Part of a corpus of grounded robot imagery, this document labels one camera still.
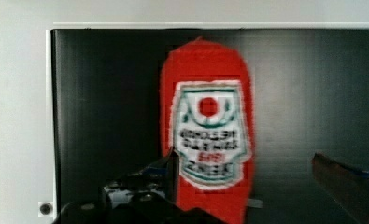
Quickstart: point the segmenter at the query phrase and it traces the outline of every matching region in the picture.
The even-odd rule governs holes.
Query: black panel
[[[249,223],[354,223],[313,180],[316,151],[369,169],[368,30],[52,31],[59,204],[159,157],[159,73],[197,36],[237,49],[253,77]]]

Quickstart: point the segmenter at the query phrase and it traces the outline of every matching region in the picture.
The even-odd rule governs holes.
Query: white wall
[[[46,97],[46,30],[146,26],[117,23],[74,26],[71,22],[166,21],[256,22],[235,25],[249,28],[369,28],[369,23],[349,23],[369,22],[369,0],[108,0],[103,3],[0,0],[0,223],[51,223],[50,217],[38,216],[38,202],[53,201],[50,99]],[[195,23],[187,26],[232,25]]]

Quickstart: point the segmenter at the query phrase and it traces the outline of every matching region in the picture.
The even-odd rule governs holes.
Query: white label
[[[251,156],[240,82],[180,82],[172,111],[170,145],[180,156],[180,175],[198,189],[239,182]]]

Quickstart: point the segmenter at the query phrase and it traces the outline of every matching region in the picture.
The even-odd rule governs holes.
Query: black object
[[[315,179],[359,223],[369,224],[369,171],[333,161],[322,154],[312,160]]]

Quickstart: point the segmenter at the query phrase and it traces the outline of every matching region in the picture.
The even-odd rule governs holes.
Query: screw
[[[40,207],[39,207],[39,211],[41,212],[42,215],[48,215],[52,212],[52,205],[50,203],[43,203]]]

